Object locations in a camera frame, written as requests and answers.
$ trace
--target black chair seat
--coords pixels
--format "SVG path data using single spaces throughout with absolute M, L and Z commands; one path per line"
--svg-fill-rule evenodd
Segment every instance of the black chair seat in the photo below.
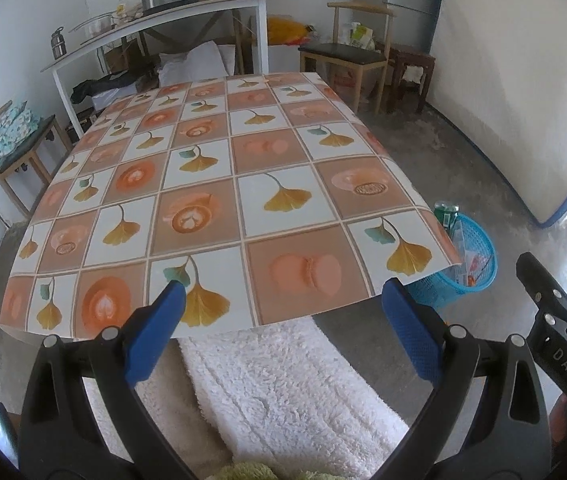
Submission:
M 357 65 L 369 65 L 385 61 L 386 58 L 380 52 L 364 50 L 355 46 L 341 43 L 315 43 L 304 44 L 299 47 L 300 52 L 308 54 L 319 54 L 320 56 L 333 57 L 343 61 L 349 61 Z
M 17 148 L 12 153 L 10 153 L 10 155 L 7 155 L 6 158 L 1 162 L 0 173 L 3 173 L 23 155 L 28 153 L 41 138 L 41 136 L 48 132 L 53 120 L 54 115 L 42 120 L 37 130 L 35 132 L 32 132 L 29 136 L 25 137 L 25 139 L 23 139 L 23 141 L 17 146 Z

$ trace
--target white table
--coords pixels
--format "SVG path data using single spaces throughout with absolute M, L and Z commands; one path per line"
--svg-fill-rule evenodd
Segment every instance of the white table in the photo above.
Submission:
M 255 66 L 257 73 L 267 74 L 269 72 L 268 66 L 268 28 L 266 22 L 266 8 L 265 0 L 202 0 L 193 4 L 175 7 L 174 9 L 163 10 L 150 16 L 144 16 L 133 22 L 127 23 L 122 27 L 115 28 L 105 34 L 101 34 L 92 38 L 86 43 L 82 44 L 78 49 L 68 52 L 65 56 L 60 57 L 54 63 L 44 67 L 41 72 L 52 69 L 52 77 L 57 85 L 58 93 L 61 96 L 63 105 L 70 116 L 70 121 L 74 126 L 74 130 L 79 137 L 83 136 L 83 129 L 79 123 L 79 119 L 74 112 L 74 108 L 70 102 L 70 96 L 66 88 L 63 86 L 61 79 L 58 76 L 58 69 L 73 62 L 89 52 L 96 50 L 113 41 L 120 40 L 125 36 L 135 34 L 146 28 L 156 27 L 164 23 L 174 22 L 182 18 L 189 18 L 190 16 L 198 16 L 208 12 L 217 12 L 218 10 L 232 10 L 232 9 L 249 9 L 254 7 L 256 9 L 256 42 L 258 63 Z

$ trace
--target white table leg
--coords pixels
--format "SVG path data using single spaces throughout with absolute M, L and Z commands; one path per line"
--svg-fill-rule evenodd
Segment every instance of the white table leg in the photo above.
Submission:
M 70 122 L 74 126 L 74 130 L 78 135 L 79 139 L 83 137 L 83 128 L 81 127 L 81 122 L 79 122 L 79 118 L 76 116 L 74 112 L 74 108 L 72 107 L 72 103 L 70 102 L 70 96 L 66 89 L 64 88 L 63 84 L 61 83 L 61 79 L 58 78 L 58 72 L 56 69 L 52 70 L 52 77 L 54 78 L 54 83 L 57 85 L 58 94 L 61 96 L 61 101 L 68 112 L 68 116 L 70 117 Z
M 270 73 L 268 62 L 268 13 L 266 12 L 265 0 L 259 0 L 256 9 L 256 50 L 259 64 L 259 73 Z

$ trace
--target blue trim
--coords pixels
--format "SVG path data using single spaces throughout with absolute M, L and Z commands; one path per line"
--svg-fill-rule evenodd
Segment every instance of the blue trim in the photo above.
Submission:
M 437 108 L 435 108 L 434 106 L 432 106 L 430 103 L 427 103 L 427 105 L 434 111 L 436 112 L 436 114 L 441 117 L 441 119 L 443 119 L 444 121 L 446 121 L 450 126 L 452 126 L 452 128 L 454 128 L 459 134 L 461 134 L 470 144 L 470 146 L 472 146 L 475 151 L 481 155 L 483 157 L 483 159 L 490 164 L 490 166 L 492 167 L 493 170 L 495 170 L 499 176 L 503 179 L 503 181 L 507 184 L 507 186 L 510 188 L 510 190 L 512 190 L 512 192 L 515 194 L 515 196 L 519 199 L 519 201 L 521 202 L 521 205 L 523 206 L 523 208 L 528 212 L 528 214 L 531 216 L 532 221 L 534 222 L 534 224 L 537 227 L 540 227 L 542 229 L 551 227 L 552 225 L 554 225 L 566 212 L 567 212 L 567 198 L 563 201 L 563 203 L 561 204 L 561 206 L 559 206 L 559 209 L 557 209 L 557 211 L 550 217 L 548 218 L 545 222 L 539 222 L 539 220 L 537 220 L 537 217 L 532 214 L 532 211 L 530 211 L 530 209 L 528 208 L 528 206 L 526 205 L 526 203 L 523 201 L 523 199 L 521 198 L 521 196 L 519 195 L 519 193 L 517 193 L 517 190 L 513 187 L 512 184 L 510 184 L 510 181 L 505 177 L 505 175 L 503 173 L 501 173 L 501 170 L 499 170 L 499 168 L 496 167 L 496 165 L 492 162 L 492 160 L 490 160 L 488 158 L 488 156 L 481 151 L 481 148 L 478 147 L 472 139 L 470 139 L 470 137 L 468 137 L 465 133 L 463 133 L 455 123 L 453 123 L 451 120 L 449 120 L 448 117 L 446 117 L 445 115 L 443 115 L 439 110 L 437 110 Z

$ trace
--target dark wood stool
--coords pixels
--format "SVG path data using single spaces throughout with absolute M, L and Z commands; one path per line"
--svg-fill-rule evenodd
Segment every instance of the dark wood stool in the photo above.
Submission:
M 432 81 L 433 72 L 435 71 L 435 58 L 430 56 L 430 54 L 420 52 L 413 46 L 395 43 L 390 47 L 388 64 L 394 67 L 392 84 L 390 85 L 390 95 L 388 96 L 388 113 L 395 109 L 397 98 L 399 97 L 401 79 L 403 79 L 408 66 L 420 66 L 425 73 L 425 80 L 423 81 L 423 87 L 419 95 L 419 106 L 417 106 L 417 113 L 420 114 L 423 112 L 425 98 L 428 95 L 430 82 Z

